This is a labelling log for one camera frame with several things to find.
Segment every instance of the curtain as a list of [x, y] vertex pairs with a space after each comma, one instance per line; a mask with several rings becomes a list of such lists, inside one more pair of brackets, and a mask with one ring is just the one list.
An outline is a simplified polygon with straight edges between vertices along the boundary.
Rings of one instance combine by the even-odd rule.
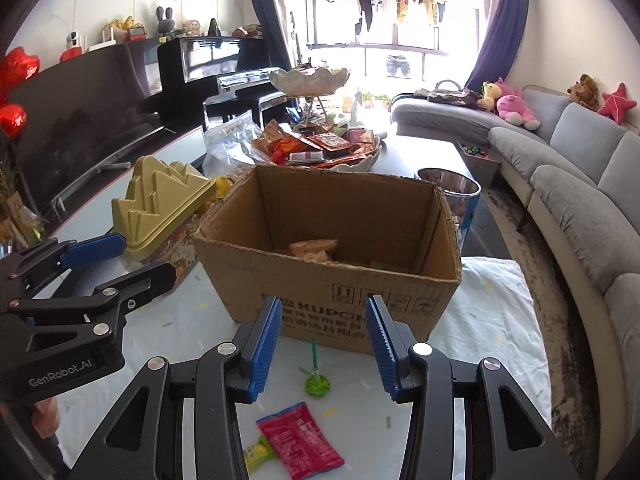
[[271, 58], [271, 64], [283, 70], [292, 69], [289, 48], [287, 11], [284, 0], [251, 0], [255, 15], [262, 27], [264, 41]]
[[491, 0], [486, 37], [466, 82], [471, 90], [485, 81], [506, 78], [518, 54], [529, 13], [529, 0]]

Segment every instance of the television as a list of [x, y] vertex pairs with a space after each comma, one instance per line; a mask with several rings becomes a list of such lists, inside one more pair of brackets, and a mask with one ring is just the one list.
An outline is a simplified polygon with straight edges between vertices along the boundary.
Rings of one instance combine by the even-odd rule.
[[14, 155], [34, 210], [43, 214], [162, 129], [158, 45], [140, 40], [87, 52], [10, 92], [9, 101], [27, 113]]

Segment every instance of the gold mountain-shaped box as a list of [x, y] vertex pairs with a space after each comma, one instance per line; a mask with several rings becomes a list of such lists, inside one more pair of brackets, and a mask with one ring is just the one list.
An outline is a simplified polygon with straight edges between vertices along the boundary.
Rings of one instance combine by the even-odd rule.
[[126, 197], [111, 201], [113, 228], [127, 239], [127, 254], [144, 260], [215, 196], [215, 181], [191, 164], [166, 164], [151, 155], [141, 156]]

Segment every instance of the yellow stuffed toy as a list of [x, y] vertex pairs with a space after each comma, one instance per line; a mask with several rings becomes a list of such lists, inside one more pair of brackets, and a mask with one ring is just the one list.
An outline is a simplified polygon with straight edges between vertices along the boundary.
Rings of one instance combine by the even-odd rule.
[[480, 110], [493, 112], [495, 102], [502, 97], [502, 90], [495, 83], [485, 82], [482, 84], [482, 99], [478, 99], [476, 105]]

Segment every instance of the potted plant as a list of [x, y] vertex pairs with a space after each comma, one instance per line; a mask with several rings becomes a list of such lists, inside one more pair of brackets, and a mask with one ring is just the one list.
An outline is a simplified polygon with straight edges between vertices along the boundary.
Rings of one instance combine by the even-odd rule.
[[382, 105], [383, 107], [385, 107], [386, 110], [389, 109], [390, 105], [391, 105], [391, 97], [389, 97], [386, 94], [382, 94], [377, 96], [377, 99], [380, 99], [382, 101]]
[[373, 108], [373, 94], [369, 92], [362, 93], [362, 106], [365, 108]]

